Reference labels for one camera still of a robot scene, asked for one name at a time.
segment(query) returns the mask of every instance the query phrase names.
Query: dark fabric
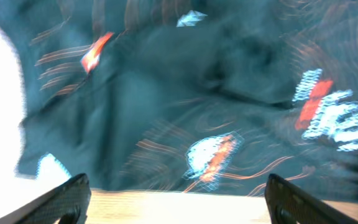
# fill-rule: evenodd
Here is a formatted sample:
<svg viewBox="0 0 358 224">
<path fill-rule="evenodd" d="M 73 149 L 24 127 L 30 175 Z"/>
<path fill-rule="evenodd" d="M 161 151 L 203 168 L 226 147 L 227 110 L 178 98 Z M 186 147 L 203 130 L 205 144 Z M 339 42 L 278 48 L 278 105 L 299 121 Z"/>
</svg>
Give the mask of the dark fabric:
<svg viewBox="0 0 358 224">
<path fill-rule="evenodd" d="M 208 16 L 175 27 L 191 9 Z M 24 73 L 23 174 L 50 152 L 94 188 L 184 191 L 191 145 L 235 131 L 244 142 L 224 170 L 235 178 L 210 193 L 261 195 L 274 172 L 320 199 L 355 199 L 341 164 L 358 151 L 302 139 L 304 102 L 291 100 L 302 73 L 321 68 L 330 93 L 358 101 L 358 1 L 0 0 L 0 26 Z M 80 58 L 106 31 L 87 77 Z"/>
</svg>

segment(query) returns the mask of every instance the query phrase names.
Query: beige floor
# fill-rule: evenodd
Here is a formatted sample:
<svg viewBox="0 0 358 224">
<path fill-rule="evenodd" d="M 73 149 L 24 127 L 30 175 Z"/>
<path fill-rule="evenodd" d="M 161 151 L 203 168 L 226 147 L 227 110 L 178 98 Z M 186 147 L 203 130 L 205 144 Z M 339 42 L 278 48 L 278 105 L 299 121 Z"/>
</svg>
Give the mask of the beige floor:
<svg viewBox="0 0 358 224">
<path fill-rule="evenodd" d="M 358 204 L 326 202 L 358 220 Z M 93 191 L 88 224 L 270 223 L 265 199 L 183 193 Z"/>
</svg>

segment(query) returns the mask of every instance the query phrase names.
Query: garment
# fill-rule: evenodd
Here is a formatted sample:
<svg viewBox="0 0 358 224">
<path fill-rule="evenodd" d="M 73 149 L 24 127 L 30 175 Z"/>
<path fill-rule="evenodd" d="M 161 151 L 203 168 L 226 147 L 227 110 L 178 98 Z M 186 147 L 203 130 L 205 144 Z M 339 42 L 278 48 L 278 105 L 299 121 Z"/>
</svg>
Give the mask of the garment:
<svg viewBox="0 0 358 224">
<path fill-rule="evenodd" d="M 177 27 L 190 10 L 206 16 Z M 103 190 L 256 196 L 274 172 L 355 199 L 358 1 L 0 0 L 0 27 L 23 68 L 21 173 L 51 153 Z"/>
</svg>

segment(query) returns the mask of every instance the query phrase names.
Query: wooden floor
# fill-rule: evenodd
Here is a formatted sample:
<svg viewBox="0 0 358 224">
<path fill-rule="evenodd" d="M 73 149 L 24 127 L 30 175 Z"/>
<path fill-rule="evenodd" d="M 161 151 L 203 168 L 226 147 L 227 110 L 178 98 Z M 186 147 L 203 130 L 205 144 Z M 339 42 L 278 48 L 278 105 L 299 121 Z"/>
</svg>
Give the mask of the wooden floor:
<svg viewBox="0 0 358 224">
<path fill-rule="evenodd" d="M 358 204 L 326 203 L 358 220 Z M 87 223 L 270 223 L 270 217 L 261 197 L 94 190 Z"/>
</svg>

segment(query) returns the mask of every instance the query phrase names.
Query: black object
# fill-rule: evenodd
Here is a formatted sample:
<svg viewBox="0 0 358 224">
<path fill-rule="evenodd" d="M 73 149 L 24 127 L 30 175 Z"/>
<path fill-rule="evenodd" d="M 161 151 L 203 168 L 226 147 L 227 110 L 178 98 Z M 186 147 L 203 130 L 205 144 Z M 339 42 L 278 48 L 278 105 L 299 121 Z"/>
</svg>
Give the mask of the black object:
<svg viewBox="0 0 358 224">
<path fill-rule="evenodd" d="M 86 174 L 78 174 L 22 208 L 0 218 L 8 224 L 82 224 L 91 198 Z"/>
<path fill-rule="evenodd" d="M 358 223 L 277 174 L 269 175 L 265 198 L 273 224 Z"/>
</svg>

